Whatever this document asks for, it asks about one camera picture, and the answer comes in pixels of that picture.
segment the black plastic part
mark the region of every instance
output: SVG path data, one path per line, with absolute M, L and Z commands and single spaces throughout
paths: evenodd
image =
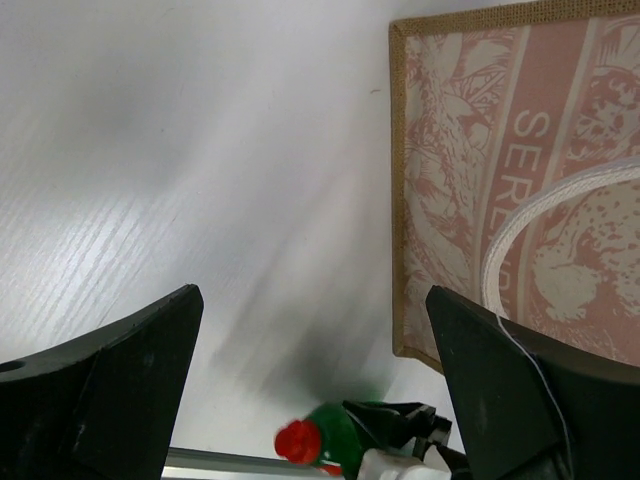
M 203 301 L 189 285 L 0 365 L 0 479 L 158 480 Z
M 427 310 L 476 480 L 638 478 L 640 369 L 586 353 L 503 320 L 540 366 L 502 332 L 493 313 L 441 287 Z

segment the red tip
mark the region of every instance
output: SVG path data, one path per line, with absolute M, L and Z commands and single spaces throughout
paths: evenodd
M 310 420 L 296 420 L 278 432 L 275 447 L 291 463 L 309 464 L 320 456 L 322 435 Z

